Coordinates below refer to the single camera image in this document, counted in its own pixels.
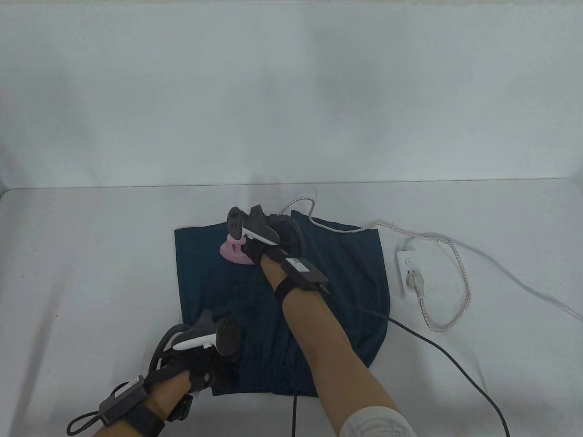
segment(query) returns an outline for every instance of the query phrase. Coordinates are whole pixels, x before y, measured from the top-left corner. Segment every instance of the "white cable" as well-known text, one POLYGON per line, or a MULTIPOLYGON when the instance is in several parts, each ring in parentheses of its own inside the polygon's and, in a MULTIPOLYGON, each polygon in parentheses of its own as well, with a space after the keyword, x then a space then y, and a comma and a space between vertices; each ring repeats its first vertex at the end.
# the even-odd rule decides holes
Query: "white cable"
MULTIPOLYGON (((500 264, 498 261, 496 261, 494 258, 492 258, 487 253, 482 252, 480 249, 477 249, 477 248, 475 248, 473 246, 470 246, 469 244, 465 244, 464 242, 462 242, 460 240, 457 240, 455 238, 446 237, 445 235, 442 235, 442 234, 435 234, 433 232, 428 232, 428 233, 424 233, 422 235, 425 235, 427 237, 432 236, 432 237, 447 238, 451 242, 456 243, 458 246, 465 247, 466 249, 468 249, 468 250, 476 253, 477 255, 480 255, 482 258, 484 258, 485 260, 487 260, 488 262, 490 262, 494 267, 496 267, 499 271, 501 271, 506 276, 508 276, 513 282, 517 283, 523 290, 531 293, 533 296, 538 297, 539 299, 542 299, 542 300, 544 300, 545 302, 547 302, 547 303, 549 303, 551 305, 556 306, 558 309, 563 310, 567 314, 569 314, 569 315, 571 315, 571 316, 575 317, 576 319, 579 319, 580 321, 583 322, 583 316, 581 314, 579 314, 578 312, 572 310, 571 308, 569 308, 564 303, 556 300, 554 297, 549 296, 549 295, 544 294, 544 293, 541 293, 540 291, 536 291, 534 288, 529 287, 524 282, 522 282, 520 279, 518 279, 516 276, 514 276, 512 273, 510 273, 506 267, 504 267, 502 264, 500 264)), ((405 243, 403 244, 403 250, 406 250, 407 244, 409 244, 409 242, 412 239, 413 239, 413 237, 408 238, 405 241, 405 243)))
POLYGON ((434 332, 445 332, 447 331, 449 328, 451 328, 453 325, 455 325, 456 323, 458 323, 458 321, 460 320, 460 318, 462 317, 463 313, 466 312, 466 310, 468 309, 469 305, 470 305, 470 300, 472 298, 472 292, 470 290, 470 284, 469 284, 469 280, 468 280, 468 275, 466 273, 466 269, 463 266, 462 263, 462 259, 459 256, 458 250, 456 249, 456 247, 454 246, 454 244, 449 241, 446 238, 442 238, 442 237, 432 237, 432 236, 426 236, 423 234, 418 234, 416 232, 411 232, 411 231, 406 231, 403 229, 398 228, 397 226, 393 225, 392 223, 387 223, 384 221, 378 221, 376 223, 371 223, 367 226, 364 226, 362 228, 357 228, 357 229, 352 229, 349 231, 341 231, 340 229, 334 229, 331 228, 329 226, 323 225, 321 223, 317 223, 316 221, 314 221, 314 219, 312 218, 312 212, 314 211, 314 207, 316 206, 316 201, 314 199, 312 199, 309 196, 302 196, 299 197, 297 199, 292 200, 290 203, 288 203, 280 212, 280 214, 283 214, 285 211, 288 210, 288 208, 293 205, 296 202, 299 202, 301 200, 309 200, 312 203, 312 206, 310 207, 310 212, 308 213, 308 219, 310 220, 310 222, 318 227, 321 227, 323 229, 326 229, 328 231, 332 231, 332 232, 337 232, 339 234, 355 234, 357 232, 362 232, 365 231, 367 229, 372 229, 374 227, 377 226, 384 226, 386 228, 392 229, 395 232, 398 232, 399 234, 403 234, 403 235, 407 235, 408 237, 413 237, 413 238, 421 238, 424 239, 426 241, 435 241, 435 242, 439 242, 439 243, 443 243, 443 244, 447 244, 449 246, 449 248, 452 250, 452 252, 454 253, 455 259, 458 262, 459 265, 459 269, 462 273, 462 278, 463 278, 463 284, 466 290, 466 301, 462 307, 462 309, 459 310, 458 314, 453 318, 452 321, 450 321, 450 323, 448 323, 445 326, 435 326, 433 325, 430 320, 429 320, 429 316, 427 315, 427 309, 425 308, 425 303, 423 301, 423 296, 420 293, 417 293, 417 297, 419 299, 419 304, 421 306, 421 313, 423 314, 423 319, 425 320, 425 323, 427 325, 427 327, 434 331, 434 332))
POLYGON ((423 290, 425 280, 423 279, 421 272, 418 270, 410 272, 406 279, 406 285, 415 290, 415 294, 417 294, 417 299, 419 300, 419 305, 421 306, 421 314, 423 314, 423 320, 425 320, 427 327, 434 332, 440 332, 439 328, 435 327, 429 319, 427 310, 425 309, 425 291, 423 290))

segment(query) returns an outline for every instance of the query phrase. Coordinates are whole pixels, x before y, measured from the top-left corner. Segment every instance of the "pink stand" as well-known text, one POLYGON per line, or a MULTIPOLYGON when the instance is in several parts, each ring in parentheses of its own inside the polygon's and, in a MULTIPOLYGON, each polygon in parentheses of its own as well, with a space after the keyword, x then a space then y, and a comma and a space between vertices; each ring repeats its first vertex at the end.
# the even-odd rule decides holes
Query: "pink stand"
POLYGON ((253 264, 253 261, 249 259, 247 255, 241 252, 241 246, 247 242, 247 239, 243 237, 242 239, 234 239, 230 235, 227 235, 227 241, 225 241, 219 252, 223 255, 226 260, 236 263, 236 264, 253 264))

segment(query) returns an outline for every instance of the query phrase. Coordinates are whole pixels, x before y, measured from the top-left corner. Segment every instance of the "white wall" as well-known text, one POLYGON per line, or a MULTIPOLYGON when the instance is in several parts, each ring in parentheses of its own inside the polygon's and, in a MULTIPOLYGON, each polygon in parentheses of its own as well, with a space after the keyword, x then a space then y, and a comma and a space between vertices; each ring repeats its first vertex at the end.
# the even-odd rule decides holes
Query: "white wall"
POLYGON ((0 6, 8 188, 573 176, 583 5, 0 6))

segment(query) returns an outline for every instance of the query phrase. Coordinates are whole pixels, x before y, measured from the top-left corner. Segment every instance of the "wristband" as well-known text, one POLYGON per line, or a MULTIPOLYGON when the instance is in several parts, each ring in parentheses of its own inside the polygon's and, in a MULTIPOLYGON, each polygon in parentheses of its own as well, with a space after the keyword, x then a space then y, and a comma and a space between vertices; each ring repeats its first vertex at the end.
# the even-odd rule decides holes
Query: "wristband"
POLYGON ((283 281, 279 283, 279 285, 275 289, 275 298, 278 300, 279 305, 283 305, 283 300, 294 288, 297 288, 297 284, 289 276, 287 276, 283 281))
POLYGON ((165 426, 156 413, 141 403, 132 408, 124 420, 143 437, 158 437, 165 426))

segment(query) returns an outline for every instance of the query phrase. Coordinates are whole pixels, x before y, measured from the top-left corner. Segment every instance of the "white plug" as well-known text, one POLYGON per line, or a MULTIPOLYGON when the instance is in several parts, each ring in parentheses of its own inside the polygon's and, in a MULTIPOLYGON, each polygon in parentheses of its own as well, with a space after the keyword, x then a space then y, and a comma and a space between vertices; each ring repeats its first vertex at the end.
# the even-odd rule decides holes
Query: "white plug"
POLYGON ((425 281, 421 275, 415 251, 398 251, 397 260, 401 271, 403 291, 407 292, 408 289, 414 291, 417 296, 424 296, 425 281))

